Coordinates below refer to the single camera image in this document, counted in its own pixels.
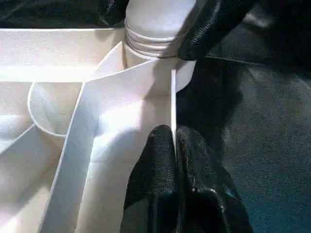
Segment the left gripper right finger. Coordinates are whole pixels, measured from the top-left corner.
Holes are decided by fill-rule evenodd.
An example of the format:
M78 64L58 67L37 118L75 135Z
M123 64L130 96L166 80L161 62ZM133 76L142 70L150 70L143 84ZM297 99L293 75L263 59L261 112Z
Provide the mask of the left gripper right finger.
M176 137L181 232L253 232L230 174L206 140L186 126L178 127Z

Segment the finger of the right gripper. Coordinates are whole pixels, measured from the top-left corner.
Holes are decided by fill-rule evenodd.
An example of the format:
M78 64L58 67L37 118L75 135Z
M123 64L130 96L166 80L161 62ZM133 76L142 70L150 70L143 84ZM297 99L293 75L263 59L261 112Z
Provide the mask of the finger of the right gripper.
M205 57L242 22L254 4L254 0L208 0L185 35L178 57L187 61Z

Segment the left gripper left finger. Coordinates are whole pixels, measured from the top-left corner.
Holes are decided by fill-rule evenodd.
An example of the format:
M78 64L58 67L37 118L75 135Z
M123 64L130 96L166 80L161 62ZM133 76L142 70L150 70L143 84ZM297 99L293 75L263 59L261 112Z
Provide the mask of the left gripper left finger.
M178 219L177 168L171 128L148 135L126 189L121 233L173 233Z

